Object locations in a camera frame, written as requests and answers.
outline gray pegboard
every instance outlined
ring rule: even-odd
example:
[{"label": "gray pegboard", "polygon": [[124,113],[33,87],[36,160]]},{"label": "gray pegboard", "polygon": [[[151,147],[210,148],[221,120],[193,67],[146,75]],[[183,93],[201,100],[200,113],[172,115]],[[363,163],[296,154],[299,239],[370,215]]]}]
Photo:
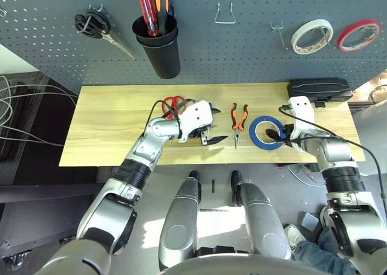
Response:
[{"label": "gray pegboard", "polygon": [[[230,1],[234,25],[227,19]],[[0,18],[0,43],[45,74],[78,92],[81,85],[276,82],[293,78],[341,77],[356,88],[387,68],[386,45],[379,41],[357,53],[325,47],[301,56],[291,49],[291,35],[304,23],[323,18],[335,32],[332,43],[362,19],[385,24],[385,0],[173,0],[179,27],[181,73],[161,80],[131,30],[141,15],[137,0],[0,0],[8,11]],[[75,14],[103,4],[112,34],[137,61],[104,40],[77,34]],[[284,24],[286,50],[269,22]],[[381,38],[386,37],[383,31]]]}]

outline black box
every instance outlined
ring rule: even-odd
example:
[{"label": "black box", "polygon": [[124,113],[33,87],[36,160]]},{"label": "black box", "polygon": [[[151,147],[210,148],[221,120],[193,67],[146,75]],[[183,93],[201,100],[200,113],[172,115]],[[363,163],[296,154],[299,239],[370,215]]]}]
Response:
[{"label": "black box", "polygon": [[353,94],[345,79],[299,79],[288,85],[289,97],[306,96],[316,107],[325,107],[325,102],[344,102]]}]

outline tape roll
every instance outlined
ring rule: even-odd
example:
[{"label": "tape roll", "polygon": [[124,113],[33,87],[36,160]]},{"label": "tape roll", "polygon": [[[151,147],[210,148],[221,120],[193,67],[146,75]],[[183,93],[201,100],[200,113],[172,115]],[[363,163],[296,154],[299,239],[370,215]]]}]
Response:
[{"label": "tape roll", "polygon": [[324,46],[327,45],[327,40],[325,39],[324,35],[321,32],[321,38],[315,42],[312,45],[309,45],[307,47],[300,47],[297,45],[299,39],[306,33],[308,33],[311,30],[324,30],[325,36],[330,41],[333,37],[333,27],[329,23],[329,21],[325,19],[315,19],[312,20],[300,28],[293,34],[291,37],[291,46],[293,47],[293,50],[295,53],[298,54],[310,54],[310,53],[315,53],[316,51],[320,50]]},{"label": "tape roll", "polygon": [[[345,47],[344,40],[354,33],[357,30],[365,29],[365,28],[372,29],[370,31],[370,34],[368,37],[364,38],[363,41],[359,42],[358,44],[354,44],[351,46]],[[367,19],[360,21],[358,23],[352,24],[350,27],[348,27],[346,30],[344,30],[343,34],[340,35],[339,39],[337,40],[337,46],[340,48],[341,51],[344,51],[345,53],[352,53],[354,51],[362,50],[363,48],[367,47],[371,42],[373,42],[375,39],[377,39],[377,36],[382,32],[382,26],[380,25],[377,20],[373,19]]]},{"label": "tape roll", "polygon": [[249,129],[250,139],[253,141],[255,145],[257,145],[259,148],[263,150],[275,150],[280,148],[283,145],[283,143],[278,143],[278,142],[266,143],[258,138],[256,134],[256,130],[259,124],[263,122],[269,122],[274,124],[279,136],[281,138],[285,138],[285,128],[280,121],[278,121],[277,119],[271,116],[260,116],[250,124],[250,129]]}]

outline black cup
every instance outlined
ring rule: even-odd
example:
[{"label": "black cup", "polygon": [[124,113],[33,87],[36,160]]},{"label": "black cup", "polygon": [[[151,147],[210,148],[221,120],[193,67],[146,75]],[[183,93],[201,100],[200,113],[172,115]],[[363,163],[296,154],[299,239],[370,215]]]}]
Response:
[{"label": "black cup", "polygon": [[168,15],[167,34],[152,37],[143,17],[133,22],[132,30],[137,41],[143,46],[156,74],[162,79],[172,79],[180,72],[179,51],[177,47],[177,22]]}]

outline wooden table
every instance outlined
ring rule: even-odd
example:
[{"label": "wooden table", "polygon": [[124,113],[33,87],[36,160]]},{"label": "wooden table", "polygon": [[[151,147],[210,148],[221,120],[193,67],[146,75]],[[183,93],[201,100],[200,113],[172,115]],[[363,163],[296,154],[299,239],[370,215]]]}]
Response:
[{"label": "wooden table", "polygon": [[[214,115],[210,136],[229,137],[214,146],[202,146],[200,139],[179,144],[167,141],[159,164],[203,163],[307,163],[316,160],[309,154],[282,146],[274,151],[256,147],[249,137],[250,123],[270,115],[282,124],[293,119],[278,112],[286,104],[287,83],[249,83],[232,85],[157,85],[157,86],[84,86],[80,92],[60,166],[116,166],[142,133],[149,111],[156,100],[172,95],[207,100],[222,113]],[[238,119],[243,104],[250,111],[237,149],[230,118],[233,102],[238,104]],[[347,103],[328,103],[317,108],[316,123],[337,135],[360,143]],[[153,117],[161,116],[161,106]],[[363,151],[352,147],[356,160],[364,160]]]}]

